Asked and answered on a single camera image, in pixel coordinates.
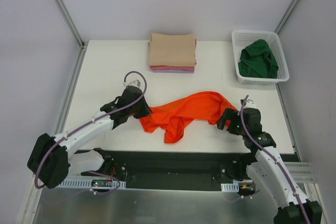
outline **white plastic laundry basket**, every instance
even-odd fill
[[[276,79],[244,77],[239,73],[238,62],[240,62],[241,50],[259,39],[264,39],[268,43],[278,63],[279,70]],[[279,36],[276,33],[271,31],[235,30],[232,32],[232,44],[239,83],[272,85],[289,79],[285,55],[281,47]]]

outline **crumpled orange fabric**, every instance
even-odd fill
[[[236,110],[221,94],[204,91],[159,107],[151,107],[153,113],[140,118],[140,122],[143,129],[149,133],[153,133],[158,127],[166,130],[164,142],[174,144],[183,137],[184,128],[194,119],[207,120],[211,125],[216,124],[226,108]]]

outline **white table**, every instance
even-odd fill
[[[247,86],[237,82],[232,43],[198,41],[194,74],[153,73],[148,66],[148,41],[91,40],[80,70],[65,130],[88,121],[99,108],[124,90],[123,77],[131,70],[147,79],[149,106],[163,105],[200,91],[217,91],[235,107],[247,94],[261,111],[263,130],[270,133],[281,153],[293,153],[292,143],[275,86]],[[130,75],[128,81],[141,78]],[[83,147],[115,151],[245,153],[241,136],[220,131],[208,122],[194,121],[176,144],[164,144],[164,131],[144,132],[139,120],[100,136]]]

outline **tan folded fabric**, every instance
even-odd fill
[[[195,36],[189,35],[163,35],[152,33],[150,41],[149,65],[194,67]]]

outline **green towel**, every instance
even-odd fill
[[[242,76],[255,78],[276,78],[279,69],[271,49],[263,39],[242,50],[238,67]]]

